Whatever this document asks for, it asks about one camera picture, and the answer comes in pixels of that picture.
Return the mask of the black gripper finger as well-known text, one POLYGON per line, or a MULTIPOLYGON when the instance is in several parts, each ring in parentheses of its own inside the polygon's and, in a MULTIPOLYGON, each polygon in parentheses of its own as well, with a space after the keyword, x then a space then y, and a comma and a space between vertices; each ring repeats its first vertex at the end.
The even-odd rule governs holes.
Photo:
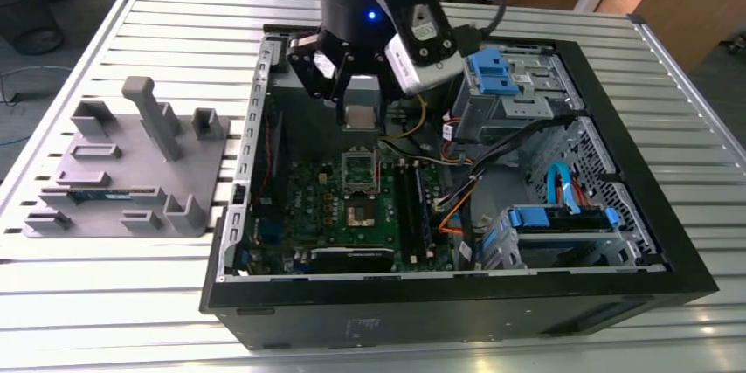
POLYGON ((385 115, 389 104, 403 97, 399 82, 395 78, 391 64, 383 53, 357 54, 353 60, 353 75, 372 75, 377 79, 379 107, 377 127, 387 133, 385 115))
POLYGON ((336 124, 344 124, 345 89, 352 77, 353 55, 345 42, 333 34, 313 34, 292 38, 287 50, 289 66, 312 99, 331 101, 336 111, 336 124), (319 70, 315 57, 321 52, 335 66, 331 77, 319 70))

